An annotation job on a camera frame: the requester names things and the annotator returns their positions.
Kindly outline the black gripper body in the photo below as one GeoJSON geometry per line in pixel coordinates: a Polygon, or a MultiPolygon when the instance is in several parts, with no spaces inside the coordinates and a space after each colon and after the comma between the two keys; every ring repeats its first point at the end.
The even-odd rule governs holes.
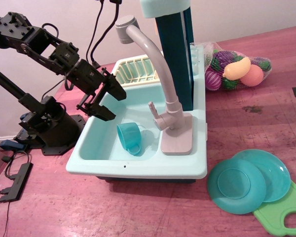
{"type": "Polygon", "coordinates": [[[65,89],[71,91],[74,86],[85,94],[94,94],[108,79],[86,60],[81,59],[65,74],[65,89]]]}

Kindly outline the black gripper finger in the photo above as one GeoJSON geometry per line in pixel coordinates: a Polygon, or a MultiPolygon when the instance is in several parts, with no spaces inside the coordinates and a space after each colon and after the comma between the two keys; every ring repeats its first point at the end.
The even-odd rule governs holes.
{"type": "Polygon", "coordinates": [[[101,74],[104,77],[103,88],[107,93],[113,96],[116,100],[121,101],[126,99],[126,91],[116,79],[115,75],[109,73],[106,67],[103,67],[101,74]]]}
{"type": "Polygon", "coordinates": [[[98,93],[85,94],[77,104],[76,108],[83,111],[86,115],[95,116],[103,121],[115,119],[115,114],[107,107],[101,106],[100,102],[107,93],[108,85],[104,84],[98,93]]]}

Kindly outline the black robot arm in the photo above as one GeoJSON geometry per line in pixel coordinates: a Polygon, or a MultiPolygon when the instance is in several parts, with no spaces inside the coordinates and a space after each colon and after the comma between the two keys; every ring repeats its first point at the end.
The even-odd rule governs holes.
{"type": "MultiPolygon", "coordinates": [[[[0,17],[0,48],[13,48],[62,75],[71,87],[84,93],[77,109],[87,116],[113,120],[115,114],[100,105],[100,101],[105,94],[118,101],[126,98],[126,91],[113,74],[96,63],[80,59],[78,49],[72,43],[33,26],[22,14],[9,12],[0,17]]],[[[45,156],[62,155],[75,146],[85,126],[81,115],[69,115],[65,106],[52,96],[38,101],[1,72],[0,85],[28,109],[28,113],[21,117],[22,130],[15,141],[29,149],[40,149],[45,156]]]]}

